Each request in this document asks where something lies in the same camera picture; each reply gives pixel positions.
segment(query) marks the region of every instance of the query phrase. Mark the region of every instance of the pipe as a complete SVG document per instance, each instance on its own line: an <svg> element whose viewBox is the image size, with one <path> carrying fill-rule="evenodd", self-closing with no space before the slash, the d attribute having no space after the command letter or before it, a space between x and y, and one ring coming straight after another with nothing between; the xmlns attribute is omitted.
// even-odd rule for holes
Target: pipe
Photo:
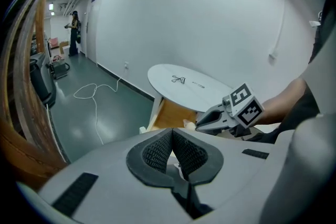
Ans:
<svg viewBox="0 0 336 224"><path fill-rule="evenodd" d="M72 10L73 6L74 6L74 2L76 2L77 0L72 0L72 2L69 4L68 9L66 10L65 16L67 16L70 11Z"/></svg>
<svg viewBox="0 0 336 224"><path fill-rule="evenodd" d="M71 12L74 11L74 8L76 7L76 5L77 5L77 3L78 3L79 1L80 1L80 0L76 0L76 2L73 4L72 9L71 9Z"/></svg>
<svg viewBox="0 0 336 224"><path fill-rule="evenodd" d="M71 2L72 2L72 0L69 0L69 1L68 1L68 4L67 4L67 6L65 7L65 10L64 10L64 12L63 12L63 16L65 16L67 10L69 9L69 5L70 5Z"/></svg>

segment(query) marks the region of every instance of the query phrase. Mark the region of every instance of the person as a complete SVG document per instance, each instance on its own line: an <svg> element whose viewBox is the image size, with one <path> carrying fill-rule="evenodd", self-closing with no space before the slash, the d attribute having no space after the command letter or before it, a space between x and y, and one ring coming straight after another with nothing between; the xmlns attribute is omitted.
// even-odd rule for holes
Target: person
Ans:
<svg viewBox="0 0 336 224"><path fill-rule="evenodd" d="M327 41L335 24L335 18L334 6L331 0L326 0L322 10L321 26L316 31L309 63ZM304 120L313 118L320 113L313 94L301 77L294 79L279 95L267 100L262 105L265 112L256 125L281 123L273 132L258 133L247 141L274 144L281 132L294 130Z"/></svg>
<svg viewBox="0 0 336 224"><path fill-rule="evenodd" d="M75 10L72 12L72 23L68 24L66 28L71 28L71 36L70 36L70 49L69 56L74 56L78 54L78 49L76 45L77 39L77 30L79 25L78 12Z"/></svg>

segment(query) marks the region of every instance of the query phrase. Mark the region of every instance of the hallway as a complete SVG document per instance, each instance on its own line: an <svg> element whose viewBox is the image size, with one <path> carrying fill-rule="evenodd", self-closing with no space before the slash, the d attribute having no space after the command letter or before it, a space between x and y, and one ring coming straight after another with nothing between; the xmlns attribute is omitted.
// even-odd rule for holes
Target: hallway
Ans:
<svg viewBox="0 0 336 224"><path fill-rule="evenodd" d="M66 57L68 75L55 81L56 103L50 109L56 134L70 162L101 146L96 133L95 103L92 99L75 99L81 87L96 83L116 88L117 80L80 54ZM82 89L77 96L92 96L94 86ZM104 144L126 139L147 126L153 102L119 83L118 92L100 87L95 96L98 111L98 132Z"/></svg>

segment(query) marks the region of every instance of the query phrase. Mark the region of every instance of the table leg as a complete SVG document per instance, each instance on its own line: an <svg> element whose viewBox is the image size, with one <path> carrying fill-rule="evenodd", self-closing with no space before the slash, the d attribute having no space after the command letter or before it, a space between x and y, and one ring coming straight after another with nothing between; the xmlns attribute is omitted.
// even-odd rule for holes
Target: table leg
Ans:
<svg viewBox="0 0 336 224"><path fill-rule="evenodd" d="M154 103L153 103L153 108L152 108L152 113L151 113L151 117L150 117L150 122L152 121L153 117L157 114L157 110L159 109L159 106L162 102L162 95L160 95L158 92L155 93L155 97L154 97Z"/></svg>

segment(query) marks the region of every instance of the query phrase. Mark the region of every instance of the black bag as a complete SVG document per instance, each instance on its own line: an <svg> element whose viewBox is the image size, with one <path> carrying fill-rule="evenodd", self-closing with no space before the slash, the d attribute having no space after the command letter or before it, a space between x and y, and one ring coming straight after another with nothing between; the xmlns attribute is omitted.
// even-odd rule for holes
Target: black bag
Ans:
<svg viewBox="0 0 336 224"><path fill-rule="evenodd" d="M76 38L77 43L80 43L80 27L81 27L81 23L80 23L80 21L78 21L78 23L77 23L77 38Z"/></svg>

